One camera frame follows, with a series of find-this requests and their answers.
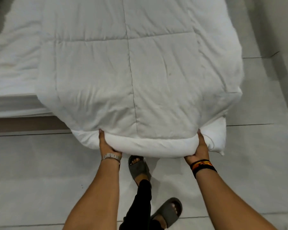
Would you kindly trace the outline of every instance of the tile floor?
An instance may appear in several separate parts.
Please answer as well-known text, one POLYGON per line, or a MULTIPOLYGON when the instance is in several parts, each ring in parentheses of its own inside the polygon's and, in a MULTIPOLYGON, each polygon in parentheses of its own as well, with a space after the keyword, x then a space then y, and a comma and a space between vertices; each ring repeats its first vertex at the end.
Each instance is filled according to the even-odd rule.
MULTIPOLYGON (((227 2, 244 49, 246 78, 244 96, 227 117, 226 154, 211 154, 211 161, 238 195, 278 229, 286 229, 288 109, 270 59, 259 58, 244 1, 227 2)), ((62 229, 99 161, 97 151, 83 147, 71 134, 0 136, 0 229, 62 229)), ((147 162, 153 175, 152 212, 175 196, 184 212, 172 229, 213 229, 185 162, 152 158, 147 162)), ((118 221, 137 188, 127 158, 122 159, 120 187, 118 221)))

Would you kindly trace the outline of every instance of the metal watch band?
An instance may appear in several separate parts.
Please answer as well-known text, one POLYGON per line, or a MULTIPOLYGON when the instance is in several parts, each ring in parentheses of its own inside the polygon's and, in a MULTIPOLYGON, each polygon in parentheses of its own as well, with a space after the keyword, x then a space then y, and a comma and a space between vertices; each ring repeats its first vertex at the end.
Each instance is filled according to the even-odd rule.
POLYGON ((121 157, 114 155, 113 153, 107 153, 101 160, 103 161, 104 159, 115 159, 119 162, 119 166, 121 165, 121 157))

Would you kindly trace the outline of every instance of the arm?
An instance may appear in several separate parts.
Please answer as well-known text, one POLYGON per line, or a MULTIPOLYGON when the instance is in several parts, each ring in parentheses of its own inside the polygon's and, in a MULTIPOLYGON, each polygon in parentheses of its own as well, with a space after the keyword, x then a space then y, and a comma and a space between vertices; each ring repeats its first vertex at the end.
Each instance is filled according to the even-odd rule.
MULTIPOLYGON (((203 135, 198 131, 199 146, 193 156, 185 157, 186 162, 209 160, 208 148, 203 135)), ((236 195, 219 174, 210 169, 197 172, 196 180, 211 222, 216 230, 276 230, 265 218, 236 195)))
MULTIPOLYGON (((104 132, 99 133, 100 153, 103 157, 115 152, 105 141, 104 132)), ((63 230, 116 230, 119 206, 119 162, 106 159, 100 163, 97 174, 84 195, 69 214, 63 230)))

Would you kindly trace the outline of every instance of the pant leg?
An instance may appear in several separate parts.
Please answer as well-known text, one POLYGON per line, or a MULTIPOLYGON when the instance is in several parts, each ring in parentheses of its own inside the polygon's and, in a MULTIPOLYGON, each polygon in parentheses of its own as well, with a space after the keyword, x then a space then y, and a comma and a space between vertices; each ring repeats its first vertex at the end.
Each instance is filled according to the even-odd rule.
POLYGON ((149 224, 149 230, 164 230, 158 220, 152 220, 149 224))
POLYGON ((150 222, 151 186, 147 180, 142 180, 134 201, 124 217, 119 230, 148 230, 150 222))

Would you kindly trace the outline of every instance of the slipper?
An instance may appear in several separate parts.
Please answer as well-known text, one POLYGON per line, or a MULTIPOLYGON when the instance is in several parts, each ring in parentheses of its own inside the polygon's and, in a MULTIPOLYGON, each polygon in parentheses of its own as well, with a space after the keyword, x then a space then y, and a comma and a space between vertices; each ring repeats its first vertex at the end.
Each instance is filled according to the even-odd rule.
POLYGON ((170 198, 167 200, 151 217, 150 220, 153 220, 157 215, 161 215, 167 225, 167 228, 173 225, 182 213, 182 204, 178 198, 170 198), (177 213, 173 208, 172 203, 175 204, 177 213))
POLYGON ((140 174, 146 174, 148 177, 148 180, 150 181, 151 174, 149 173, 149 168, 148 168, 148 166, 144 160, 144 157, 142 157, 142 156, 130 156, 129 160, 128 160, 128 166, 129 166, 129 171, 131 173, 133 180, 135 180, 135 178, 140 174), (134 161, 137 158, 139 158, 140 160, 138 162, 132 164, 132 161, 134 161))

